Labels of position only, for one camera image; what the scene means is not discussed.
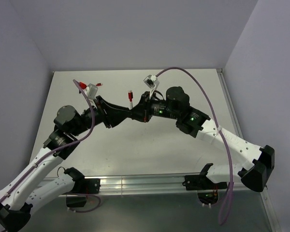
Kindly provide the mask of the red pen cap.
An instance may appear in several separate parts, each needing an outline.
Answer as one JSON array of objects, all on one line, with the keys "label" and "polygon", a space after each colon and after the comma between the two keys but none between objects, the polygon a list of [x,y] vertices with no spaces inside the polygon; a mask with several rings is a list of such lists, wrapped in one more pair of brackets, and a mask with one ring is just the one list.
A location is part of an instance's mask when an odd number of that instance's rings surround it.
[{"label": "red pen cap", "polygon": [[131,90],[128,91],[128,98],[129,98],[129,101],[132,102],[133,92]]}]

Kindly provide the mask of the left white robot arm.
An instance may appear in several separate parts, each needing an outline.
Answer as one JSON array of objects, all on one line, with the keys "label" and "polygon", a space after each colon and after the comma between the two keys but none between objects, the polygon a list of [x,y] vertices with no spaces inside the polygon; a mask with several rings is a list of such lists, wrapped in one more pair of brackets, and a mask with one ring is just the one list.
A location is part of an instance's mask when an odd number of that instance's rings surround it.
[{"label": "left white robot arm", "polygon": [[82,142],[76,136],[104,123],[117,126],[130,117],[131,111],[105,102],[100,96],[94,104],[79,114],[71,105],[61,107],[54,119],[55,128],[44,142],[34,160],[5,188],[0,190],[0,224],[7,232],[21,230],[31,216],[64,193],[80,194],[86,187],[85,176],[71,167],[48,184],[37,187],[41,181],[61,164]]}]

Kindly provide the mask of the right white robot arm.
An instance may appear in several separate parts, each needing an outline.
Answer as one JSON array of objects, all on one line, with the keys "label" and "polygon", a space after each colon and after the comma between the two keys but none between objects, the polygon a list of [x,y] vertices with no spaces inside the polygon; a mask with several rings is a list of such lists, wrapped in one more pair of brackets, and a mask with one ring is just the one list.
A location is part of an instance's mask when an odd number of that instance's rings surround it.
[{"label": "right white robot arm", "polygon": [[189,103],[189,96],[182,87],[171,87],[164,100],[150,98],[146,91],[131,109],[131,118],[148,122],[152,116],[176,120],[176,127],[183,133],[207,142],[230,155],[234,182],[242,182],[255,192],[262,192],[275,167],[275,150],[265,145],[254,145],[231,133]]}]

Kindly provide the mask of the aluminium front rail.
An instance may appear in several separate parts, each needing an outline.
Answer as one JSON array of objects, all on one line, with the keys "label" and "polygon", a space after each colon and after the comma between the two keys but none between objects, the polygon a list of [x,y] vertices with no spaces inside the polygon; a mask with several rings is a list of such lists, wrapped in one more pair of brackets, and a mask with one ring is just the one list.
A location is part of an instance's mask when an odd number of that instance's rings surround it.
[{"label": "aluminium front rail", "polygon": [[[26,201],[28,199],[46,199],[47,197],[57,197],[70,192],[75,183],[84,177],[76,169],[67,169],[52,181],[43,182],[38,188],[34,183],[20,183],[9,194],[16,201]],[[98,195],[144,195],[144,194],[168,194],[182,193],[187,191],[182,183],[184,176],[115,176],[99,178],[100,191]]]}]

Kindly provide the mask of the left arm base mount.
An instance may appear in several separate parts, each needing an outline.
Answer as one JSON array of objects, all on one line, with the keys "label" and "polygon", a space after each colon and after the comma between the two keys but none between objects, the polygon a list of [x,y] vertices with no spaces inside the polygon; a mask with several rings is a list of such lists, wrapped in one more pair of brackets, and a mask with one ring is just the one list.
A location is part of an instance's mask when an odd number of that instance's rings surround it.
[{"label": "left arm base mount", "polygon": [[101,198],[98,196],[100,183],[101,180],[99,178],[84,178],[77,181],[73,189],[67,193],[66,206],[70,210],[76,210],[76,212],[81,212],[77,209],[85,207],[87,203],[92,203],[95,207],[83,210],[83,212],[90,212],[100,207],[102,203]]}]

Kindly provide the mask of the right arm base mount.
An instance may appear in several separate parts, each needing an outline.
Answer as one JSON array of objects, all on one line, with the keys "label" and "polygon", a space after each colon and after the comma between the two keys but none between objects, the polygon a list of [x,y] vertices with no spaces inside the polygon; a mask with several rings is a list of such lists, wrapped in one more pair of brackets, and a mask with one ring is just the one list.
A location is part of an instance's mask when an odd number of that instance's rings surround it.
[{"label": "right arm base mount", "polygon": [[187,191],[204,191],[199,193],[198,198],[204,204],[214,204],[218,202],[219,195],[218,190],[227,189],[228,184],[226,182],[213,183],[204,175],[185,175],[182,186]]}]

